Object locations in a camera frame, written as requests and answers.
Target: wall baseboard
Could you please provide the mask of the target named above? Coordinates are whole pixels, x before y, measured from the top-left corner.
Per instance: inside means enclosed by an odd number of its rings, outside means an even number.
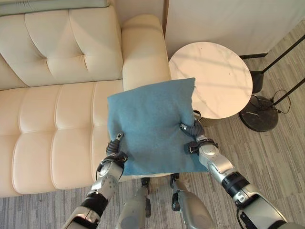
[[[241,55],[239,57],[242,59],[260,58],[260,57],[265,57],[267,54],[268,53],[259,53],[259,54]]]

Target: tufted leather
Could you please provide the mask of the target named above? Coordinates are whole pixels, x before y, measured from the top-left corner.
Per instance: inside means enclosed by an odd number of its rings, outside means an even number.
[[[113,6],[0,17],[0,197],[91,185],[109,141],[106,98],[166,80],[152,15],[122,35]]]
[[[92,184],[108,143],[107,101],[122,80],[0,91],[0,193]]]
[[[8,82],[1,74],[0,90],[122,79],[121,30],[113,6],[3,16],[0,38],[0,65],[21,80]]]

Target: white marble table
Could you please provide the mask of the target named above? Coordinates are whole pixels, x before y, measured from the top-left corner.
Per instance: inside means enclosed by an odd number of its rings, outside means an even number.
[[[179,49],[169,61],[172,79],[195,77],[194,110],[205,126],[241,111],[252,94],[252,78],[243,60],[222,45],[196,42]]]

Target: blue pillow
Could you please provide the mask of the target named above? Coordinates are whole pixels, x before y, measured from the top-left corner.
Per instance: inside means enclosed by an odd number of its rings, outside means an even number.
[[[129,156],[124,175],[206,171],[198,155],[184,152],[193,139],[179,128],[181,122],[194,124],[194,83],[194,78],[171,80],[107,98],[111,140],[124,132],[120,150]]]

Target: sofa backrest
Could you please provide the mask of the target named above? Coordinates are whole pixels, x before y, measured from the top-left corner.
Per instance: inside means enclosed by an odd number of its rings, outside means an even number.
[[[112,5],[0,17],[0,90],[122,78]]]

